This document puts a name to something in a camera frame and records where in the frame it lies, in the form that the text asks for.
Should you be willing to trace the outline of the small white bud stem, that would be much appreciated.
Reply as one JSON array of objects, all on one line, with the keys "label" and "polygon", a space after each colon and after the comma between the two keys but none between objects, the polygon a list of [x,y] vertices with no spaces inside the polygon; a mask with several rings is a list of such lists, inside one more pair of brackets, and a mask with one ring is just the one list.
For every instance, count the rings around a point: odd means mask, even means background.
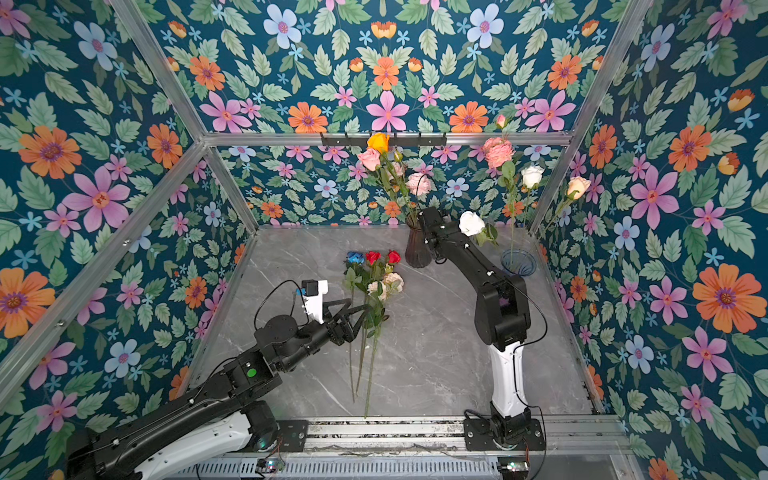
[{"label": "small white bud stem", "polygon": [[544,168],[538,165],[530,165],[522,169],[513,179],[513,190],[510,194],[511,200],[511,239],[515,242],[518,239],[517,221],[520,214],[525,210],[525,206],[518,209],[520,193],[531,193],[535,191],[543,178]]}]

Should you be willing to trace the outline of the pink carnation stem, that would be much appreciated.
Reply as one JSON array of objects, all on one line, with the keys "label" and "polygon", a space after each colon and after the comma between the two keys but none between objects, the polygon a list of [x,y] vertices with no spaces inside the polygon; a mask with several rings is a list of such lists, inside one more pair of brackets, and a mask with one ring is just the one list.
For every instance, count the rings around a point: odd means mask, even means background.
[{"label": "pink carnation stem", "polygon": [[510,131],[507,128],[507,124],[507,118],[504,115],[499,114],[495,119],[498,135],[486,140],[482,149],[488,167],[495,169],[500,174],[500,184],[507,191],[505,207],[509,213],[507,224],[510,228],[510,248],[513,248],[515,219],[517,217],[517,162],[519,156],[509,139]]}]

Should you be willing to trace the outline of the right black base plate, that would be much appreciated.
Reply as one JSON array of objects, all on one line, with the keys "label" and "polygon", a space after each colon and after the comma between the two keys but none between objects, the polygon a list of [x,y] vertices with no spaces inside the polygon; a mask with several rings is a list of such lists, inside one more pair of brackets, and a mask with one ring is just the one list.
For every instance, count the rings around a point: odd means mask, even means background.
[{"label": "right black base plate", "polygon": [[476,417],[463,419],[468,451],[544,451],[546,440],[538,420],[497,422]]}]

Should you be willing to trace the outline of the pink rose spray stem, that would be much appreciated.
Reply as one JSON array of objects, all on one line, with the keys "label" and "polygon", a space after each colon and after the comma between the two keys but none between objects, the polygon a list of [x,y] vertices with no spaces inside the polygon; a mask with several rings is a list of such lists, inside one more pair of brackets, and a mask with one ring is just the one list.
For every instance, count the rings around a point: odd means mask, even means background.
[{"label": "pink rose spray stem", "polygon": [[397,218],[415,227],[416,207],[407,186],[406,167],[401,160],[401,155],[368,148],[359,155],[358,159],[369,172],[369,177],[383,191],[378,197],[384,207],[385,216],[389,219]]}]

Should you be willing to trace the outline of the cream white rose stem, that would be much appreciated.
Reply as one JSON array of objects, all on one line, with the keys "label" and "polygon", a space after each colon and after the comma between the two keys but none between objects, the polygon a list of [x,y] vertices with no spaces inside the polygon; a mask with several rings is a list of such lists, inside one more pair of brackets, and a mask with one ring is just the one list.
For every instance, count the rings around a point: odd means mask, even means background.
[{"label": "cream white rose stem", "polygon": [[557,204],[555,213],[551,216],[551,218],[543,223],[539,227],[540,232],[546,232],[551,226],[553,226],[556,221],[560,218],[563,211],[571,206],[575,201],[582,198],[585,193],[589,190],[591,187],[592,182],[584,177],[576,176],[569,180],[566,192],[561,199],[561,201]]}]

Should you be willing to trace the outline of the artificial flower bunch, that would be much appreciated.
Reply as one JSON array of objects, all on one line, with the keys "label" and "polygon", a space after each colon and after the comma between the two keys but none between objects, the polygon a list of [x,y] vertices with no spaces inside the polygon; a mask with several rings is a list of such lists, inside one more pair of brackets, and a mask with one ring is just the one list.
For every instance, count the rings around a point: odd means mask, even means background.
[{"label": "artificial flower bunch", "polygon": [[389,319],[386,303],[404,288],[403,277],[395,271],[402,257],[396,250],[350,251],[346,255],[344,287],[368,308],[361,315],[362,327],[356,366],[350,366],[351,394],[364,403],[363,415],[371,412],[373,374],[384,323]]}]

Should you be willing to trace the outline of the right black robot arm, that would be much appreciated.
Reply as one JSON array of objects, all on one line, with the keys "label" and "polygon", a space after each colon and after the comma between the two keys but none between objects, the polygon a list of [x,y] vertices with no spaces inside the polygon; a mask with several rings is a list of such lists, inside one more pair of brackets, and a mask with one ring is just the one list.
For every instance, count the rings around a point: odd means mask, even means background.
[{"label": "right black robot arm", "polygon": [[437,260],[453,263],[474,289],[474,325],[489,347],[493,394],[489,429],[493,441],[510,447],[532,422],[523,382],[523,353],[531,315],[525,281],[497,267],[471,239],[482,232],[468,216],[448,221],[428,207],[418,215],[424,243]]}]

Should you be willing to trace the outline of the yellow orange rose stem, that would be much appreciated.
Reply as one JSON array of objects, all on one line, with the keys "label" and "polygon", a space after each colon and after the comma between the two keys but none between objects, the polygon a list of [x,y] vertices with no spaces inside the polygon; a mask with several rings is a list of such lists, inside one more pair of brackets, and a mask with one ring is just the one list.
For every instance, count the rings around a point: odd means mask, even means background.
[{"label": "yellow orange rose stem", "polygon": [[406,163],[404,161],[403,154],[400,151],[398,151],[396,147],[388,146],[385,141],[383,141],[383,142],[377,141],[377,142],[369,145],[366,149],[368,149],[368,148],[374,148],[374,149],[379,150],[379,151],[381,151],[383,153],[387,153],[387,152],[389,152],[389,153],[398,153],[399,155],[401,155],[401,160],[402,160],[402,162],[404,163],[404,165],[406,167]]}]

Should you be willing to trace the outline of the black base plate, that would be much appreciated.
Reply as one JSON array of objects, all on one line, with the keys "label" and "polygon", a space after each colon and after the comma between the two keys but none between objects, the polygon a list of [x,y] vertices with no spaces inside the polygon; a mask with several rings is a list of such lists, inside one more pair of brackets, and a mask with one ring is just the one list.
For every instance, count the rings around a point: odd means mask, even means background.
[{"label": "black base plate", "polygon": [[307,420],[278,420],[275,447],[281,453],[300,453],[304,451],[310,423]]},{"label": "black base plate", "polygon": [[476,417],[463,419],[468,451],[544,451],[546,440],[538,420],[497,422]]}]

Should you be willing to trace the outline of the purple blue glass vase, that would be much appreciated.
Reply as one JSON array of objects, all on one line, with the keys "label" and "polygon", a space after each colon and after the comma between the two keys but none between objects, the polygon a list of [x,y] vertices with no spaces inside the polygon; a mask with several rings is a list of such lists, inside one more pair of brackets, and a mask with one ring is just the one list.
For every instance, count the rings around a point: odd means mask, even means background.
[{"label": "purple blue glass vase", "polygon": [[537,270],[535,257],[525,250],[507,249],[501,255],[502,267],[510,274],[528,277]]}]

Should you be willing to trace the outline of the aluminium mounting rail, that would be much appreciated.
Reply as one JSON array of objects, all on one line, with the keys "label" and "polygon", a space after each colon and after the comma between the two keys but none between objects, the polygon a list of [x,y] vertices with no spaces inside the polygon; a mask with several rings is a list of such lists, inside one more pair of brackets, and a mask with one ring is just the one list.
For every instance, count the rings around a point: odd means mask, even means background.
[{"label": "aluminium mounting rail", "polygon": [[[468,451],[465,448],[464,416],[411,417],[316,417],[310,423],[303,452],[332,454],[363,453],[446,453],[547,455],[629,454],[630,440],[618,419],[611,415],[546,415],[535,418],[545,435],[544,451]],[[234,427],[213,427],[200,440],[181,440],[151,455],[150,463],[178,465],[206,461],[229,453],[245,455],[287,455],[276,450],[277,432],[270,440],[246,441]]]}]

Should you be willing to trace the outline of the large pink rose stem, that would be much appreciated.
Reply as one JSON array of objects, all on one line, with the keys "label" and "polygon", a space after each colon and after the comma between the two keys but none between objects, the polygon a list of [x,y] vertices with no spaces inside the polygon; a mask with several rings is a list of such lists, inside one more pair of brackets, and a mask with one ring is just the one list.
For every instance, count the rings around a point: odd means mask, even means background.
[{"label": "large pink rose stem", "polygon": [[426,205],[428,195],[434,190],[431,177],[425,173],[412,173],[406,182],[409,207],[408,222],[415,225],[421,208]]}]

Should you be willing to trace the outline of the dark mauve glass vase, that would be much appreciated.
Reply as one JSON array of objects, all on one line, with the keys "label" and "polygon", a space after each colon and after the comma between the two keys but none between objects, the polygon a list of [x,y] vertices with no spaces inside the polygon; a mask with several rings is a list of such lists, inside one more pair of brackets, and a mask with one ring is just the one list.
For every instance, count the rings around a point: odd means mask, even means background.
[{"label": "dark mauve glass vase", "polygon": [[408,219],[409,235],[405,250],[406,263],[414,269],[422,269],[432,262],[425,232],[418,220]]}]

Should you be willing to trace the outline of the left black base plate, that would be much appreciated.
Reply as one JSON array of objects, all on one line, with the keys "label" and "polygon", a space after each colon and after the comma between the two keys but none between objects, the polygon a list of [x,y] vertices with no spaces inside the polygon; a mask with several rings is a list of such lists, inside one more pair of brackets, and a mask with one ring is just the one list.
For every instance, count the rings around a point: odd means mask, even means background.
[{"label": "left black base plate", "polygon": [[278,420],[275,447],[281,453],[300,453],[304,451],[310,423],[307,420]]}]

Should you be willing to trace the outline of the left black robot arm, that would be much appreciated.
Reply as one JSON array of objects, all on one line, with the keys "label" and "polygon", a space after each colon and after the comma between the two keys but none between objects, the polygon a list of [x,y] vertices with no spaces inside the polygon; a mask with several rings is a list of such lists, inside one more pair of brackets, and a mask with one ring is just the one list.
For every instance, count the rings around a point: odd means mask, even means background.
[{"label": "left black robot arm", "polygon": [[101,433],[88,427],[67,443],[67,479],[165,479],[245,447],[272,449],[279,428],[264,396],[281,376],[325,344],[353,342],[370,308],[324,302],[299,325],[278,315],[255,330],[253,347],[226,360],[202,384],[164,406]]}]

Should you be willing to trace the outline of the black hook rail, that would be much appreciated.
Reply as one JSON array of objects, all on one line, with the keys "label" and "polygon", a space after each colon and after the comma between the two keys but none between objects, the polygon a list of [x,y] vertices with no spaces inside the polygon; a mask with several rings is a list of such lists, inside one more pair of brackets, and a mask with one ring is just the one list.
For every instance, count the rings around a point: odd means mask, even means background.
[{"label": "black hook rail", "polygon": [[321,134],[322,146],[343,146],[343,147],[368,147],[377,141],[385,141],[388,146],[400,146],[403,148],[418,147],[442,147],[448,145],[446,134],[436,133],[375,133],[375,134],[349,134],[334,133]]}]

